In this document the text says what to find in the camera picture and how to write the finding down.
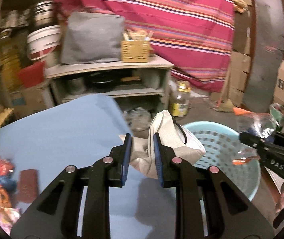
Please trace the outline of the pink snack wrapper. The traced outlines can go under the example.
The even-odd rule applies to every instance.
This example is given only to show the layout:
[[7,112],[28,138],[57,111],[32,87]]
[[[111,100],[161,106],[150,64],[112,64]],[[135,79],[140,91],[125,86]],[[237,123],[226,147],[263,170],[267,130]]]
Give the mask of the pink snack wrapper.
[[13,225],[21,217],[21,209],[0,208],[0,227],[10,235]]

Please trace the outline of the white paper bag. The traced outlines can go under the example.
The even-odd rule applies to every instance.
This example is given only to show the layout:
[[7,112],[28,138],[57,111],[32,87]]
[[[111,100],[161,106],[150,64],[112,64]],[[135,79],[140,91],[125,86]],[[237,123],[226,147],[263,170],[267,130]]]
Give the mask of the white paper bag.
[[149,128],[148,138],[134,137],[130,165],[148,178],[157,179],[154,153],[154,134],[158,133],[161,143],[172,148],[177,157],[194,165],[206,153],[205,147],[187,128],[174,123],[169,111],[156,114]]

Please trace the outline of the blue table cloth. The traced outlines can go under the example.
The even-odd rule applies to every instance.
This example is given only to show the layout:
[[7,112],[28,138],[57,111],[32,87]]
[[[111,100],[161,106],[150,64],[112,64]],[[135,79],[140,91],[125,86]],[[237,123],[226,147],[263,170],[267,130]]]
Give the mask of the blue table cloth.
[[[130,130],[117,102],[101,94],[75,99],[0,129],[0,156],[20,171],[36,169],[44,190],[68,165],[90,166],[120,145]],[[111,188],[112,238],[173,238],[175,201],[155,179],[128,170],[123,188]]]

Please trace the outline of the clear plastic bags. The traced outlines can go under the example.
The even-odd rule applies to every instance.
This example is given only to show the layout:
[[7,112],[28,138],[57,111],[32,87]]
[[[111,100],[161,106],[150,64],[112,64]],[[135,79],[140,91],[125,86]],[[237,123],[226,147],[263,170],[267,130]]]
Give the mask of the clear plastic bags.
[[142,107],[124,112],[124,118],[134,132],[148,130],[152,121],[151,113]]

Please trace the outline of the clear plastic bag orange trim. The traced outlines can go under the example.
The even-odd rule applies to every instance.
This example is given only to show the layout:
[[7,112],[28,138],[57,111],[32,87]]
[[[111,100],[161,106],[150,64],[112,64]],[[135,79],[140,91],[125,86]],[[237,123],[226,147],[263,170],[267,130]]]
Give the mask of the clear plastic bag orange trim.
[[[239,107],[234,107],[238,133],[246,132],[257,136],[259,139],[273,140],[272,134],[277,128],[277,122],[269,113],[254,113]],[[248,164],[253,160],[260,160],[255,146],[240,146],[238,156],[233,159],[233,165]]]

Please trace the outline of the steel cooking pot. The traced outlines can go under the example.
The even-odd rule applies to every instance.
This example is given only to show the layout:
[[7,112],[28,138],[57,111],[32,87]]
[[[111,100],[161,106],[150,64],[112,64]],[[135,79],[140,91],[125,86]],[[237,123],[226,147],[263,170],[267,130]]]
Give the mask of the steel cooking pot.
[[56,3],[46,0],[35,4],[30,11],[30,28],[36,30],[50,25],[57,25]]

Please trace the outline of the small broom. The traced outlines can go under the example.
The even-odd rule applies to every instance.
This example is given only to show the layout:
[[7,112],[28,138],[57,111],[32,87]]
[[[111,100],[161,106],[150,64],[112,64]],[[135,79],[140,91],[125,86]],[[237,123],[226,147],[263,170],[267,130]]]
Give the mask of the small broom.
[[230,64],[227,70],[226,78],[224,81],[224,85],[222,91],[220,93],[220,97],[216,103],[216,111],[218,112],[232,112],[233,111],[233,103],[229,99],[229,92],[231,88],[231,73],[232,73],[232,65]]

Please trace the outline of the grey fabric bag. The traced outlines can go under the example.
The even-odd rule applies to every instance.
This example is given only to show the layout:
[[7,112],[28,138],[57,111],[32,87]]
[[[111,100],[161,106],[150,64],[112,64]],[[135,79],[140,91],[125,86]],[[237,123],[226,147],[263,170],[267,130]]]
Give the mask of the grey fabric bag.
[[73,12],[68,18],[61,63],[109,63],[121,59],[125,18],[90,12]]

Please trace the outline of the red plastic basin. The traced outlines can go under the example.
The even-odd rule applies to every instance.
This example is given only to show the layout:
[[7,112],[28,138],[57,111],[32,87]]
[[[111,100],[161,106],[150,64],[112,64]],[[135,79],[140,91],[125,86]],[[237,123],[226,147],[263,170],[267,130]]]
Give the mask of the red plastic basin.
[[18,73],[18,79],[25,88],[30,88],[43,83],[45,62],[36,62],[31,66],[21,69]]

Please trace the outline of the cooking oil bottle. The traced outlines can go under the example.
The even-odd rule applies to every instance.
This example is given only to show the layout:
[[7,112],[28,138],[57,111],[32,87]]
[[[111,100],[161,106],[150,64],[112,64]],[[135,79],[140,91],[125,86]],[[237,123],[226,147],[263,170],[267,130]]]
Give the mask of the cooking oil bottle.
[[177,81],[177,89],[171,93],[169,99],[169,112],[173,118],[183,118],[187,114],[190,102],[190,83]]

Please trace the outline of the red striped cloth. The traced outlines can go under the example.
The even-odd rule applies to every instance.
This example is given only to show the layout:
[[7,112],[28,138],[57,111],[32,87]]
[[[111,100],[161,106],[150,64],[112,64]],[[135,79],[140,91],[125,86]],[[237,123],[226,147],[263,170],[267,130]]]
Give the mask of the red striped cloth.
[[152,33],[155,53],[174,64],[176,77],[209,92],[222,90],[235,32],[233,0],[55,0],[74,11],[116,14],[130,30]]

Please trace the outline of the blue plastic wrapper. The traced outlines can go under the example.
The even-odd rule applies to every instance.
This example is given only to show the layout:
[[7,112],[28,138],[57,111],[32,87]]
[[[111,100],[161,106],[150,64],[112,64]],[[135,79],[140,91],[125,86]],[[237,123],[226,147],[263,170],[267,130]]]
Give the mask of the blue plastic wrapper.
[[15,191],[17,187],[17,182],[11,178],[10,175],[0,176],[0,186],[7,192]]

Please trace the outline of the yellow perforated utensil basket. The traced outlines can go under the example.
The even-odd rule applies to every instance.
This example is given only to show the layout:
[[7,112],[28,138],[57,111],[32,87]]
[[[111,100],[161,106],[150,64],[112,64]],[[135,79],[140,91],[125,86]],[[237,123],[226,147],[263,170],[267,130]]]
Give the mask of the yellow perforated utensil basket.
[[124,63],[147,63],[150,58],[150,40],[154,32],[125,30],[121,41],[121,60]]

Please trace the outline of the dark red booklet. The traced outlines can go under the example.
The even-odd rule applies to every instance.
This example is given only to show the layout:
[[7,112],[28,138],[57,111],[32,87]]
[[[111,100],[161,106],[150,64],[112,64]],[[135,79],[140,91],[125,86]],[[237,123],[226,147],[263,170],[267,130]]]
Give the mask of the dark red booklet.
[[17,189],[17,198],[20,202],[32,203],[39,193],[38,171],[36,169],[20,171]]

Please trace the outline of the red snack wrapper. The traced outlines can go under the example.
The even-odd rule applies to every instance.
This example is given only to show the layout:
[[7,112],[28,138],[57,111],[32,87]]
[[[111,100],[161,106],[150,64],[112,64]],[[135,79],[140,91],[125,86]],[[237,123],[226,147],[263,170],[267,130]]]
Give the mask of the red snack wrapper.
[[14,172],[14,165],[7,159],[0,157],[0,176],[12,175]]

